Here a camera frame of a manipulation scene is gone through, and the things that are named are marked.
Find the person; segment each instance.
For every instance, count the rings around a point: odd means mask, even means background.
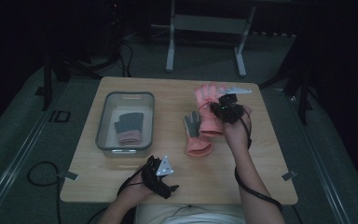
[[[246,112],[242,116],[242,120],[244,121],[247,127],[250,127],[250,114],[252,109],[248,106],[244,107]],[[243,183],[249,189],[253,189],[263,195],[270,197],[269,191],[264,185],[262,179],[260,178],[257,170],[255,169],[255,165],[252,161],[251,155],[248,151],[249,149],[249,140],[250,138],[247,135],[246,130],[243,127],[243,124],[240,120],[236,121],[233,124],[224,123],[224,135],[227,141],[227,144],[232,152],[234,157],[234,161],[236,163],[236,172],[238,174],[238,178],[241,183]],[[120,223],[121,219],[125,216],[125,214],[134,206],[137,206],[143,199],[147,196],[153,194],[153,191],[148,189],[143,184],[131,185],[142,182],[141,173],[136,175],[131,181],[130,185],[124,188],[120,194],[116,197],[116,199],[108,206],[106,211],[103,213],[103,216],[99,220],[99,224],[115,224]],[[261,200],[258,197],[255,197],[253,194],[249,193],[247,190],[240,187],[240,197],[241,197],[241,212],[243,214],[244,220],[238,221],[240,217],[230,214],[220,214],[220,218],[233,217],[232,222],[223,222],[223,223],[284,223],[284,219],[280,208],[271,202],[267,202],[265,200]],[[178,214],[178,212],[184,208],[178,207],[176,208],[176,212],[172,213],[172,217]],[[175,219],[172,217],[165,218],[165,222],[163,223],[191,223],[189,220],[197,220],[200,221],[203,218],[207,218],[205,216],[193,216],[193,219],[183,219],[184,216],[181,216],[182,222],[179,219]],[[147,221],[143,222],[142,220],[138,220],[140,223],[148,223]]]

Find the pink glove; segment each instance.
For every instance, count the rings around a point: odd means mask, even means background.
[[[209,154],[213,146],[208,137],[199,132],[200,115],[193,111],[191,117],[185,116],[184,121],[187,133],[186,154],[193,157]]]
[[[200,88],[195,90],[195,96],[197,100],[197,107],[202,116],[202,122],[200,125],[200,133],[206,136],[219,136],[223,135],[223,122],[216,117],[211,111],[211,102],[219,103],[219,98],[224,95],[220,91],[226,89],[226,85],[222,84],[219,87],[216,83],[202,84]]]

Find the person's right hand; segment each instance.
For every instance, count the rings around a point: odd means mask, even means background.
[[[252,109],[244,105],[243,106],[247,113],[244,113],[242,116],[243,121],[245,122],[248,130],[250,130],[250,115],[252,113]],[[245,131],[243,124],[240,120],[237,120],[235,123],[230,124],[228,122],[224,123],[224,133],[228,146],[231,150],[248,150],[248,133]]]

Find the dark background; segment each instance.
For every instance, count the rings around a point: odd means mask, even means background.
[[[241,14],[235,5],[240,1],[218,11],[209,2],[184,0],[178,10]],[[306,62],[312,68],[311,85],[358,171],[358,1],[256,3],[252,31],[297,35],[296,57],[288,57],[285,65]],[[0,0],[0,116],[25,80],[43,65],[47,52],[63,52],[86,62],[92,54],[110,53],[98,51],[100,46],[95,45],[104,42],[106,32],[118,34],[120,24],[125,24],[148,37],[150,24],[169,24],[169,13],[166,0]]]

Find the person's left hand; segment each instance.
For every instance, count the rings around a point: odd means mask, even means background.
[[[127,184],[127,187],[124,188],[117,196],[118,199],[122,200],[123,203],[125,203],[130,208],[138,205],[147,196],[153,194],[153,191],[143,183],[141,174],[142,172],[139,172],[138,175],[134,176]]]

